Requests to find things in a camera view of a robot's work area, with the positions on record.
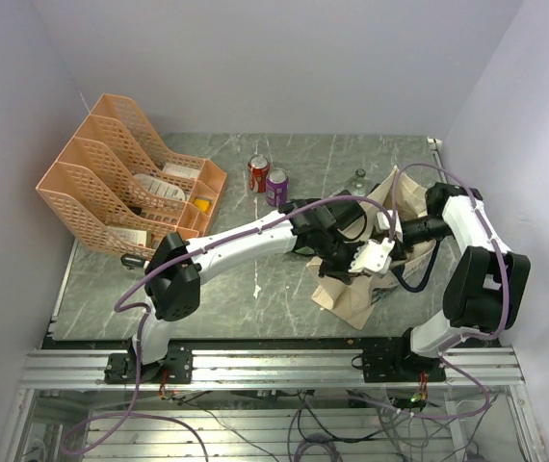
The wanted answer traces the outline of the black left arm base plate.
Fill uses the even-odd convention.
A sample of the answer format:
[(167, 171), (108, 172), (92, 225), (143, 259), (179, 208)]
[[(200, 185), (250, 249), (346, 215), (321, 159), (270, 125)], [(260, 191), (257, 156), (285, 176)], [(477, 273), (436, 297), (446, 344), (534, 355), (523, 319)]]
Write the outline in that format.
[(189, 384), (192, 380), (194, 356), (184, 346), (170, 346), (167, 354), (161, 360), (142, 364), (138, 361), (135, 351), (113, 353), (108, 357), (104, 370), (106, 384), (120, 385), (136, 381), (140, 373), (140, 383)]

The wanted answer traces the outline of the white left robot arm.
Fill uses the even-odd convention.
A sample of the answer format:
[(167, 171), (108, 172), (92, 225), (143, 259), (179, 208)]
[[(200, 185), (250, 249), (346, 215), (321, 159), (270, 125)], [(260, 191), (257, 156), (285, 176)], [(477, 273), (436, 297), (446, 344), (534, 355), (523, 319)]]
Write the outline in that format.
[(209, 237), (184, 241), (177, 233), (168, 235), (145, 266), (149, 312), (134, 337), (128, 370), (141, 382), (161, 374), (171, 324), (196, 311), (203, 285), (245, 263), (304, 248), (322, 260), (321, 277), (349, 285), (364, 271), (357, 261), (362, 244), (346, 240), (323, 199), (295, 200)]

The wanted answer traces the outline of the cream canvas tote bag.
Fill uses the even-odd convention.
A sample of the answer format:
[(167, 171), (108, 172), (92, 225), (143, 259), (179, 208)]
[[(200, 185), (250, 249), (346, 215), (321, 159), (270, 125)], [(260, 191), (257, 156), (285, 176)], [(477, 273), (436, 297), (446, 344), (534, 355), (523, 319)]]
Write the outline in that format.
[[(403, 235), (403, 222), (422, 218), (427, 214), (426, 191), (425, 187), (402, 173), (398, 167), (393, 167), (386, 179), (368, 197), (388, 210), (393, 204), (397, 205), (399, 222), (396, 236), (400, 238)], [(408, 278), (428, 264), (434, 248), (435, 241), (415, 244), (404, 252), (403, 260), (394, 260), (391, 267), (402, 270), (403, 277)], [(400, 286), (391, 271), (384, 275), (357, 277), (350, 285), (330, 277), (318, 278), (317, 283), (312, 300), (358, 330), (365, 326), (379, 297)]]

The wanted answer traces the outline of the green Perrier glass bottle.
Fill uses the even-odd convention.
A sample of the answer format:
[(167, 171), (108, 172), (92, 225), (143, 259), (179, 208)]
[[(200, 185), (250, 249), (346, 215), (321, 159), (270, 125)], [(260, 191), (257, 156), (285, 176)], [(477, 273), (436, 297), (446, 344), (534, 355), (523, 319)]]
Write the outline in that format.
[(297, 255), (304, 256), (304, 257), (313, 257), (316, 255), (315, 251), (311, 249), (310, 247), (301, 247), (301, 248), (295, 248), (293, 252)]

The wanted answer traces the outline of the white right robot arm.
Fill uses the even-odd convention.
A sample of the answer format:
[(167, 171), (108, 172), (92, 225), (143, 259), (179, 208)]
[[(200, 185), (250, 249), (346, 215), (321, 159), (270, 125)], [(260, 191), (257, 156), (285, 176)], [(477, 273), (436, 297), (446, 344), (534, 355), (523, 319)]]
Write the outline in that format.
[(424, 357), (436, 357), (471, 338), (495, 340), (511, 328), (531, 271), (530, 259), (512, 252), (497, 236), (478, 190), (436, 183), (426, 191), (425, 202), (425, 216), (401, 224), (396, 254), (452, 237), (460, 258), (446, 286), (442, 310), (410, 329), (409, 347), (390, 359), (392, 373), (404, 381), (424, 370)]

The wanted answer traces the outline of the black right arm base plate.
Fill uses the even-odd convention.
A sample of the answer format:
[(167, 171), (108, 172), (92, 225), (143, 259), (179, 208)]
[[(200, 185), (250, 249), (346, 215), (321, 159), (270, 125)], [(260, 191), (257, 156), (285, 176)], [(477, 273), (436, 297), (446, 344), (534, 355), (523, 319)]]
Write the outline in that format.
[(361, 371), (366, 383), (386, 382), (444, 382), (446, 373), (436, 358), (404, 355), (401, 351), (378, 349), (363, 350), (352, 359), (351, 365)]

